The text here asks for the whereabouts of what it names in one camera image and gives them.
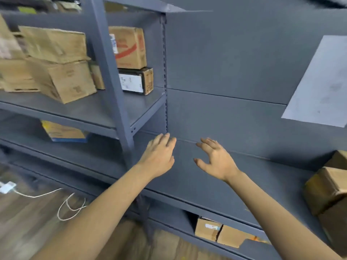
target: white paper sheet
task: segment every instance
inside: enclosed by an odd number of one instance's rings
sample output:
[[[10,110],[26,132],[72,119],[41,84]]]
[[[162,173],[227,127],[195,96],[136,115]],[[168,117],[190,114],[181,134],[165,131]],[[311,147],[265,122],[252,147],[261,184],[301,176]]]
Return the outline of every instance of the white paper sheet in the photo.
[[[347,36],[323,36],[282,118],[347,124]]]

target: wooden floor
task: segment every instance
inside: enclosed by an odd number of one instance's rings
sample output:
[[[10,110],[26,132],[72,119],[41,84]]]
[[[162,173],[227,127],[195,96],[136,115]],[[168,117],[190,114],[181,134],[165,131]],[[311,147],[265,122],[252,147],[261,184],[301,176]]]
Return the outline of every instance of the wooden floor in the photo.
[[[39,195],[55,189],[39,184],[33,191],[16,174],[0,167],[0,181],[17,183],[16,189],[27,195]],[[16,193],[0,193],[0,258],[1,260],[28,260],[67,223],[59,221],[57,211],[71,193],[64,190],[39,198],[27,198]],[[73,197],[71,204],[79,206],[82,198]],[[66,206],[61,217],[73,215]],[[141,225],[122,221],[113,232],[97,260],[228,260],[180,239],[171,233],[156,230],[154,242],[149,245]]]

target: bare arm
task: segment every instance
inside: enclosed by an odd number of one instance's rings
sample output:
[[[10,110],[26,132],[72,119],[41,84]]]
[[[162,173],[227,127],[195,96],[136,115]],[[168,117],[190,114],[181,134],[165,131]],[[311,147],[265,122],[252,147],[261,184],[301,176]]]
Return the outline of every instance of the bare arm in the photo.
[[[142,189],[167,172],[175,160],[176,139],[158,135],[148,143],[140,161],[67,224],[33,260],[92,260],[110,238],[125,211]]]
[[[209,156],[210,163],[194,159],[199,168],[225,181],[246,204],[270,242],[284,260],[340,260],[323,241],[300,223],[278,202],[267,195],[215,140],[201,139],[197,146]]]

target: cardboard box with red stripe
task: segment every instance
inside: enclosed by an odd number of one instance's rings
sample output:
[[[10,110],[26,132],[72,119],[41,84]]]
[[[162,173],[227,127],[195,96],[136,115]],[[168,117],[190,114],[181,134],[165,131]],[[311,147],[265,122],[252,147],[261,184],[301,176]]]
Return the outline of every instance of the cardboard box with red stripe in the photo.
[[[110,26],[109,33],[118,68],[141,69],[147,66],[141,28]]]

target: black box with white label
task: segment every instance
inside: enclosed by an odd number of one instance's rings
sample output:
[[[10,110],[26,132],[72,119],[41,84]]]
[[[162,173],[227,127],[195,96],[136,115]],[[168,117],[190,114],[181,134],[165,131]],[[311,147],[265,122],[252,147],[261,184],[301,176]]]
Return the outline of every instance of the black box with white label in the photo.
[[[153,68],[119,68],[119,79],[124,91],[148,95],[153,90]]]

